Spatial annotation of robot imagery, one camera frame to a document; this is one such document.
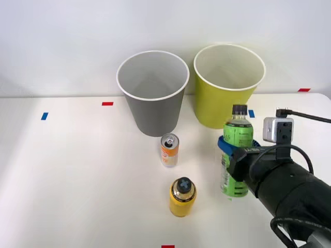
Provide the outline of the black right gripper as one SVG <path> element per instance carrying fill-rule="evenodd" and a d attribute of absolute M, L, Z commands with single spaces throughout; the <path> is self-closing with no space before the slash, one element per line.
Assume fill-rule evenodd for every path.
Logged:
<path fill-rule="evenodd" d="M 236 147 L 227 143 L 223 135 L 217 145 L 229 157 L 230 175 L 236 181 L 244 182 L 257 198 L 277 197 L 270 175 L 277 164 L 275 146 L 259 147 L 253 140 L 253 147 Z"/>

